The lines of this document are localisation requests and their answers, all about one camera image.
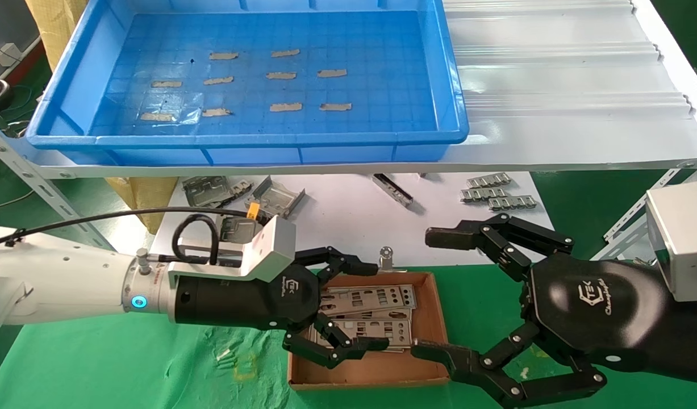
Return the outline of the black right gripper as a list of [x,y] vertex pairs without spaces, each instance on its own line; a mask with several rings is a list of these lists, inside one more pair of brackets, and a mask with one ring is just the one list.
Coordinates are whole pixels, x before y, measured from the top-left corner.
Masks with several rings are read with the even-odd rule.
[[[413,339],[411,355],[444,365],[450,380],[476,386],[504,408],[589,398],[606,378],[590,363],[697,383],[697,301],[678,302],[650,266],[569,256],[571,236],[500,213],[431,227],[429,248],[478,249],[515,282],[527,282],[523,323],[485,354],[454,344]],[[552,256],[532,266],[516,248]],[[516,381],[504,368],[535,341],[569,374]]]

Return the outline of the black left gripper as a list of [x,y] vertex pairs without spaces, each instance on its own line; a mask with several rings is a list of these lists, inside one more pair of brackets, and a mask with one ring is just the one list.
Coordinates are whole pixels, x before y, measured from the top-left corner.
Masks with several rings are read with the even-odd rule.
[[[315,274],[306,267],[327,264]],[[332,318],[319,313],[322,287],[339,274],[371,277],[377,264],[333,247],[304,249],[270,282],[237,281],[178,274],[173,320],[179,324],[287,331],[283,348],[322,367],[361,360],[369,351],[385,351],[387,337],[348,337]],[[327,348],[299,334],[310,326],[328,341]]]

